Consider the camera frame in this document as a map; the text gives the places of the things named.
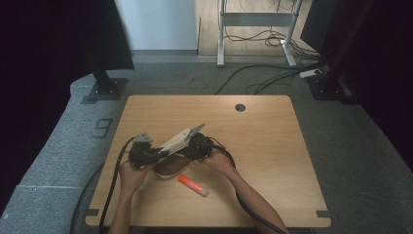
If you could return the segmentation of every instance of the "person's right hand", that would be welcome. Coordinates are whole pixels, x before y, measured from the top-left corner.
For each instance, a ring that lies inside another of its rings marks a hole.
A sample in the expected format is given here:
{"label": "person's right hand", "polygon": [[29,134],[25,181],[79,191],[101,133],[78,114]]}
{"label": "person's right hand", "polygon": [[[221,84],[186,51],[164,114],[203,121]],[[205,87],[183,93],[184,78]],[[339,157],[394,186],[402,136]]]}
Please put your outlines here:
{"label": "person's right hand", "polygon": [[233,170],[231,161],[220,150],[213,148],[210,154],[205,158],[198,160],[200,163],[205,163],[211,169],[225,174]]}
{"label": "person's right hand", "polygon": [[121,178],[121,195],[131,198],[133,193],[140,187],[146,174],[155,167],[155,164],[148,165],[143,169],[136,169],[127,160],[121,164],[119,175]]}

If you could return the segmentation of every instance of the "circular hole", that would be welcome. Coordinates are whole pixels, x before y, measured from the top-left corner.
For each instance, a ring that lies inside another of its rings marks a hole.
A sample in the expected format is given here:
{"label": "circular hole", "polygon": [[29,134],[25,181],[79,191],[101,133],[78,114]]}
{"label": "circular hole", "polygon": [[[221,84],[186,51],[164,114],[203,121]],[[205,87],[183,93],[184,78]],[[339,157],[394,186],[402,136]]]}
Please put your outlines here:
{"label": "circular hole", "polygon": [[237,104],[235,106],[235,109],[239,112],[243,112],[243,111],[245,111],[245,106],[243,104]]}

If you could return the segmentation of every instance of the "orange marker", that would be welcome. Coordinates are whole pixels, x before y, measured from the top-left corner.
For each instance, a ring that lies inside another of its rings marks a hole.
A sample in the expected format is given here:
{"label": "orange marker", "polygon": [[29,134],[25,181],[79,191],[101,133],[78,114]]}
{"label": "orange marker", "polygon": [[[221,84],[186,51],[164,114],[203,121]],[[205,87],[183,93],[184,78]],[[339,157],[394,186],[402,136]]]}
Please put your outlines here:
{"label": "orange marker", "polygon": [[190,179],[189,177],[183,174],[179,175],[178,181],[185,184],[187,187],[196,191],[197,193],[199,193],[200,195],[204,197],[206,197],[208,194],[207,188],[200,186],[197,182],[195,182],[194,180]]}

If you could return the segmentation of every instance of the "wall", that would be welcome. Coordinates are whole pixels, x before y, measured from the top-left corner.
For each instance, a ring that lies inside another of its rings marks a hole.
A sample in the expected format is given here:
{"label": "wall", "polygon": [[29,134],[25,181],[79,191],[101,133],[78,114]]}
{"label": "wall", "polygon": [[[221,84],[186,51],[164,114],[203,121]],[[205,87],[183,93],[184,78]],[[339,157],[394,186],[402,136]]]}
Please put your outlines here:
{"label": "wall", "polygon": [[115,0],[131,50],[196,50],[194,0]]}

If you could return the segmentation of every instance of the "cable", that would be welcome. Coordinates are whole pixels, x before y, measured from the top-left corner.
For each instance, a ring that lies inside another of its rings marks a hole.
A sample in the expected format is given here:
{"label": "cable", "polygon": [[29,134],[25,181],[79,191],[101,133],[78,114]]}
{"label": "cable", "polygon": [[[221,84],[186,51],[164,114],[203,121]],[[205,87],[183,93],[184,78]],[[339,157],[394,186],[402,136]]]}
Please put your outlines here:
{"label": "cable", "polygon": [[247,87],[245,87],[244,92],[245,92],[246,95],[248,95],[247,91],[248,91],[249,87],[258,86],[258,88],[256,88],[256,89],[255,89],[255,92],[253,93],[254,95],[256,95],[256,94],[258,93],[257,90],[259,89],[259,87],[262,86],[262,85],[265,85],[267,82],[273,80],[272,83],[276,83],[276,82],[278,82],[278,81],[280,81],[280,80],[283,80],[283,79],[285,79],[285,78],[288,78],[288,77],[291,77],[291,78],[289,79],[289,82],[288,82],[288,83],[277,83],[277,85],[291,85],[291,84],[292,84],[291,81],[292,81],[293,75],[294,75],[294,74],[292,74],[292,72],[290,72],[290,73],[284,73],[284,75],[282,75],[281,77],[280,77],[280,75],[278,75],[278,76],[274,76],[274,77],[272,77],[271,79],[268,79],[268,80],[266,80],[266,81],[264,81],[264,82],[262,82],[262,83],[248,85]]}
{"label": "cable", "polygon": [[[277,66],[277,65],[270,65],[270,64],[254,64],[254,65],[248,65],[245,67],[242,67],[238,70],[236,70],[234,73],[231,74],[231,76],[225,81],[225,83],[219,88],[219,90],[217,92],[215,92],[215,95],[218,95],[223,89],[224,87],[230,82],[230,80],[239,72],[241,72],[242,70],[251,68],[251,67],[274,67],[274,68],[280,68],[280,69],[290,69],[290,70],[296,70],[296,72],[291,72],[291,73],[284,73],[283,75],[285,75],[285,77],[288,76],[292,76],[292,75],[296,75],[299,74],[300,72],[306,71],[306,70],[311,70],[317,67],[320,67],[322,65],[325,64],[325,61],[321,60],[315,64],[311,64],[308,66],[304,66],[304,67],[285,67],[285,66]],[[273,84],[275,81],[270,82],[269,84],[265,84],[261,89],[255,91],[255,95],[258,94],[260,91],[262,91],[263,89],[265,89],[267,86]]]}
{"label": "cable", "polygon": [[79,215],[79,207],[80,207],[80,203],[83,200],[83,197],[85,196],[85,192],[86,189],[88,188],[89,184],[92,182],[92,179],[97,175],[97,173],[103,168],[103,165],[100,165],[100,167],[97,168],[97,170],[94,172],[94,174],[91,176],[91,178],[89,179],[89,181],[86,183],[85,187],[82,190],[82,193],[80,194],[79,200],[76,203],[76,207],[75,210],[73,211],[73,215],[72,215],[72,220],[70,222],[70,233],[74,233],[73,232],[73,226],[74,226],[74,220],[76,218],[77,215]]}
{"label": "cable", "polygon": [[245,12],[245,9],[244,9],[244,7],[243,7],[243,3],[241,2],[241,0],[240,0],[240,6],[241,6],[241,8],[244,10],[244,12]]}
{"label": "cable", "polygon": [[276,0],[274,0],[273,4],[270,6],[270,8],[268,8],[267,12],[270,12],[271,8],[273,8],[273,6],[276,5]]}
{"label": "cable", "polygon": [[295,67],[285,67],[285,66],[277,66],[277,65],[265,65],[265,64],[255,64],[255,65],[249,65],[249,66],[245,66],[242,67],[238,70],[236,70],[226,81],[225,83],[221,86],[221,88],[219,88],[219,90],[215,93],[216,95],[219,94],[219,92],[221,92],[222,89],[224,89],[224,87],[228,84],[228,82],[240,71],[245,70],[247,68],[250,67],[274,67],[274,68],[281,68],[281,69],[297,69]]}
{"label": "cable", "polygon": [[[273,27],[271,27],[270,30],[264,30],[264,31],[261,31],[261,32],[257,33],[256,35],[246,37],[246,38],[241,37],[241,36],[237,36],[237,35],[228,35],[227,28],[224,27],[224,29],[225,29],[225,35],[226,35],[225,37],[228,38],[230,41],[234,41],[234,42],[239,42],[239,41],[265,41],[265,45],[267,45],[267,46],[278,47],[278,46],[282,46],[281,40],[283,40],[285,38],[285,35],[277,32],[277,31],[274,31]],[[263,33],[266,33],[266,32],[270,32],[271,35],[269,35],[266,38],[256,38],[256,37],[258,37],[258,36],[260,36],[260,35],[262,35]],[[278,40],[278,43],[273,44],[271,42],[272,40]],[[314,55],[317,52],[301,48],[300,46],[298,46],[297,42],[294,41],[293,39],[290,40],[290,45],[291,45],[293,51],[301,57],[312,58],[312,59],[318,59],[319,58],[318,55]]]}
{"label": "cable", "polygon": [[107,209],[109,208],[110,199],[112,198],[113,190],[115,189],[116,185],[116,178],[118,177],[119,167],[121,165],[122,157],[125,154],[125,150],[128,147],[129,143],[134,139],[134,137],[130,138],[122,147],[121,152],[119,153],[118,160],[116,161],[115,171],[113,172],[112,184],[110,185],[109,193],[107,194],[106,203],[104,204],[102,216],[100,217],[99,223],[99,231],[102,233],[103,231],[103,222],[106,217]]}
{"label": "cable", "polygon": [[[225,147],[223,147],[223,145],[216,140],[213,137],[209,137],[213,140],[215,140],[220,146],[218,145],[210,145],[212,148],[216,148],[218,150],[220,150],[225,156],[227,156],[227,158],[230,160],[231,165],[236,168],[236,164],[235,164],[235,160],[234,157],[231,155],[230,152],[228,152]],[[280,234],[286,234],[284,231],[282,231],[279,227],[277,227],[276,225],[274,225],[272,222],[268,221],[267,219],[261,217],[260,215],[256,214],[255,212],[253,212],[241,199],[241,197],[238,195],[237,191],[235,192],[235,195],[237,196],[237,200],[240,203],[241,207],[244,209],[244,211],[246,211],[247,214],[249,214],[251,217],[255,218],[256,220],[258,220],[259,222],[263,223],[264,225],[268,226],[269,228],[277,231]]]}
{"label": "cable", "polygon": [[279,11],[279,9],[280,9],[280,4],[282,3],[282,0],[279,0],[279,5],[278,5],[278,7],[277,7],[277,10],[276,10],[276,12],[278,12]]}
{"label": "cable", "polygon": [[297,2],[297,0],[294,0],[294,1],[292,2],[291,6],[288,7],[288,8],[281,7],[280,5],[279,5],[279,8],[283,8],[285,11],[288,11],[289,9],[291,9],[291,12],[293,12],[296,2]]}

